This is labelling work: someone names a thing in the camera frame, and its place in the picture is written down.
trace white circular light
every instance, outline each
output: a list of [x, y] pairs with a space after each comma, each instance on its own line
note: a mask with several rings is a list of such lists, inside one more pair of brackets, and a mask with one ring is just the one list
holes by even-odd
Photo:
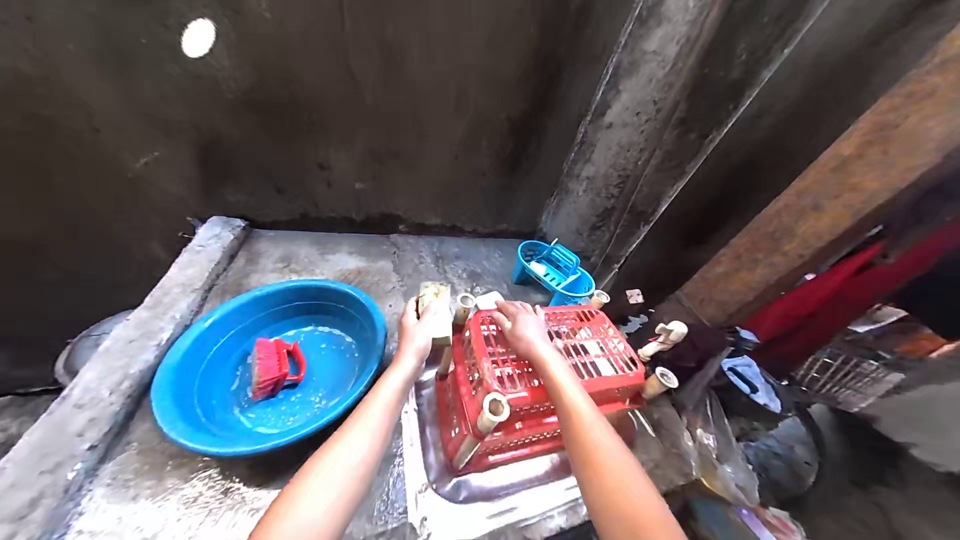
[[180, 48], [188, 58], [199, 58], [210, 52], [217, 38], [217, 27], [208, 18], [190, 21], [180, 36]]

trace hand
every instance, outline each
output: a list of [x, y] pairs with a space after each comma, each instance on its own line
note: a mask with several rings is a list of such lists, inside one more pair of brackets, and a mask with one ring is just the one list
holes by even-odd
[[496, 307], [500, 312], [492, 315], [493, 320], [519, 356], [537, 361], [545, 351], [553, 349], [540, 306], [530, 307], [526, 302], [497, 302]]
[[430, 335], [430, 321], [437, 314], [437, 303], [431, 302], [417, 319], [417, 297], [407, 301], [400, 315], [399, 344], [394, 358], [417, 362], [422, 365], [430, 354], [433, 336]]

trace red scrub brush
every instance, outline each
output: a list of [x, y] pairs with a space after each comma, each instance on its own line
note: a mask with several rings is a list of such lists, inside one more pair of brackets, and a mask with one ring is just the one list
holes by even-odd
[[[297, 363], [296, 375], [290, 375], [288, 353]], [[299, 341], [291, 345], [282, 339], [257, 338], [250, 362], [253, 374], [251, 396], [256, 401], [273, 398], [287, 382], [302, 382], [306, 373], [306, 358], [300, 350]]]

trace hanging clothes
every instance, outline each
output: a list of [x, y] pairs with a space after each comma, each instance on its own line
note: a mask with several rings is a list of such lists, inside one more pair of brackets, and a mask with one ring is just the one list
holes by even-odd
[[760, 339], [751, 357], [774, 377], [785, 377], [867, 309], [958, 247], [960, 219], [953, 219], [892, 262], [876, 263], [883, 241], [840, 260], [740, 325]]

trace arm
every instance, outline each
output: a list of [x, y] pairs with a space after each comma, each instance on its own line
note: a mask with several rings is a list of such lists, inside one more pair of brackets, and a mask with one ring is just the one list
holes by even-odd
[[431, 338], [416, 298], [400, 319], [394, 361], [347, 420], [300, 467], [260, 518], [251, 540], [340, 538], [370, 489], [403, 402], [423, 369]]
[[498, 302], [511, 347], [533, 363], [557, 409], [570, 466], [605, 540], [685, 540], [666, 501], [546, 334], [543, 311]]

